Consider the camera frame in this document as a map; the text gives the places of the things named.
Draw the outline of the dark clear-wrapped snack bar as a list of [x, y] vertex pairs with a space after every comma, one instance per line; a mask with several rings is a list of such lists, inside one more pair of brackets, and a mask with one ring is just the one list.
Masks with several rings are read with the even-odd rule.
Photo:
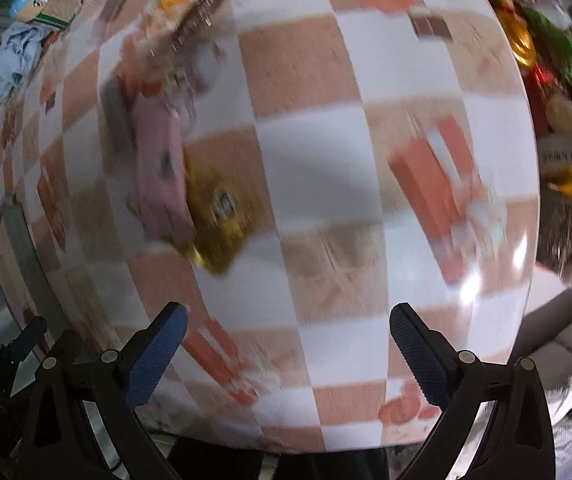
[[212, 27], [213, 18], [228, 0], [194, 0], [171, 35], [173, 53], [183, 52]]

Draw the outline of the light blue cloth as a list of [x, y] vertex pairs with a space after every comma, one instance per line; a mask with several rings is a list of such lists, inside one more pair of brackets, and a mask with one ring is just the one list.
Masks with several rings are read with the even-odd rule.
[[41, 25], [13, 22], [0, 45], [0, 103], [8, 101], [39, 63], [42, 41], [51, 31]]

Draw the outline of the sunflower seed bag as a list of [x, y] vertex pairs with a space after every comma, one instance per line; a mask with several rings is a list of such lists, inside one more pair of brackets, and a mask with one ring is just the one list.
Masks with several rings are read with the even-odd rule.
[[540, 193], [536, 262], [572, 286], [572, 200], [553, 190]]

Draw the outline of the blue starbucks cup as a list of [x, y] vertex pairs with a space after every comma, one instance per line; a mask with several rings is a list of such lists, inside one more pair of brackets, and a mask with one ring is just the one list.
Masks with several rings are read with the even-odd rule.
[[81, 12], [83, 0], [13, 0], [9, 15], [16, 21], [66, 30]]

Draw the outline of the grey sofa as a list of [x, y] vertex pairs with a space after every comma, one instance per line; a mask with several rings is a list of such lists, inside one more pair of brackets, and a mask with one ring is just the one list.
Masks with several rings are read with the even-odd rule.
[[540, 374], [551, 422], [572, 410], [572, 288], [525, 315], [509, 361], [531, 359]]

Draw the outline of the gold coin candy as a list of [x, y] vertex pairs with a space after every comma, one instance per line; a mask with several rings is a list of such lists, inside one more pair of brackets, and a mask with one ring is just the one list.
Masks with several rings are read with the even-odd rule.
[[532, 70], [536, 64], [537, 53], [525, 19], [505, 9], [496, 10], [495, 14], [502, 25], [517, 64], [521, 70]]

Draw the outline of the gold foil snack pouch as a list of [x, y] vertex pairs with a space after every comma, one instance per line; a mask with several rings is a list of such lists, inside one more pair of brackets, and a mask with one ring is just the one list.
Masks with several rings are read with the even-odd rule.
[[186, 198], [195, 234], [177, 246], [198, 268], [223, 275], [251, 236], [274, 229], [265, 179], [250, 162], [188, 154]]

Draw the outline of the pink long snack bar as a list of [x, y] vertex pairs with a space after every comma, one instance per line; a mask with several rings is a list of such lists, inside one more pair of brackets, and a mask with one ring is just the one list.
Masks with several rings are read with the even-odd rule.
[[190, 118], [163, 96], [135, 101], [131, 122], [135, 141], [135, 183], [147, 237], [183, 244], [195, 234], [187, 204], [184, 134]]

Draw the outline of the green foil snack bag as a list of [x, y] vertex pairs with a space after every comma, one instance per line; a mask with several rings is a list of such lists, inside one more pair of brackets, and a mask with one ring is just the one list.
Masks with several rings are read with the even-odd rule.
[[572, 89], [572, 35], [557, 27], [540, 12], [524, 8], [523, 14], [535, 36], [542, 40], [549, 52], [552, 65]]

